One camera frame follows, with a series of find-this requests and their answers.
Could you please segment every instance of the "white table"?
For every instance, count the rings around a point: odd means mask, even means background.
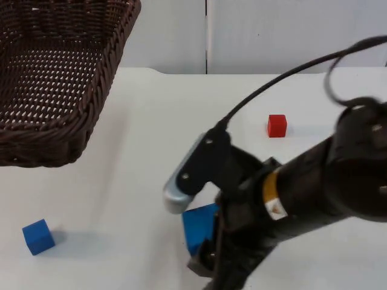
[[[274,76],[169,76],[120,69],[89,145],[59,169],[0,168],[0,288],[6,290],[200,290],[185,268],[179,216],[161,188],[197,136]],[[286,162],[327,137],[342,110],[322,74],[284,80],[232,121],[233,142],[258,158]],[[334,73],[345,96],[387,100],[387,69]],[[285,114],[286,138],[269,139],[268,114]],[[210,203],[208,186],[193,207]],[[21,228],[45,218],[59,243],[32,256]],[[281,244],[247,289],[383,289],[387,224],[348,219]]]

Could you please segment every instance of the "warning sticker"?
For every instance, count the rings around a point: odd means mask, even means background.
[[[263,186],[263,200],[267,213],[275,221],[288,216],[278,197],[277,174],[278,171],[269,174],[268,177],[266,177]]]
[[[272,199],[271,201],[265,202],[265,207],[270,217],[275,221],[278,219],[283,219],[284,217],[288,216],[279,198]]]

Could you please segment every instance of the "blue cube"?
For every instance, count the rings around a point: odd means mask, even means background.
[[[211,240],[213,216],[217,211],[216,204],[209,204],[183,213],[184,233],[187,249],[191,256],[196,255],[204,240]]]
[[[54,239],[44,219],[23,228],[23,235],[34,256],[55,246]]]

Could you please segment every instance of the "brown wicker basket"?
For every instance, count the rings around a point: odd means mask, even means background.
[[[139,0],[0,0],[0,166],[81,156]]]

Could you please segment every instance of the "white wall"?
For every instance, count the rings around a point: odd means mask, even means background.
[[[214,74],[281,73],[364,37],[387,33],[385,0],[208,3],[208,70]],[[384,66],[386,52],[383,47],[360,53],[343,65]]]
[[[270,74],[387,33],[386,0],[207,0],[207,29],[205,0],[142,3],[122,65],[170,74],[205,73],[206,46],[209,73]],[[381,47],[342,65],[386,62]]]
[[[141,0],[122,66],[170,74],[203,74],[206,67],[204,0]]]

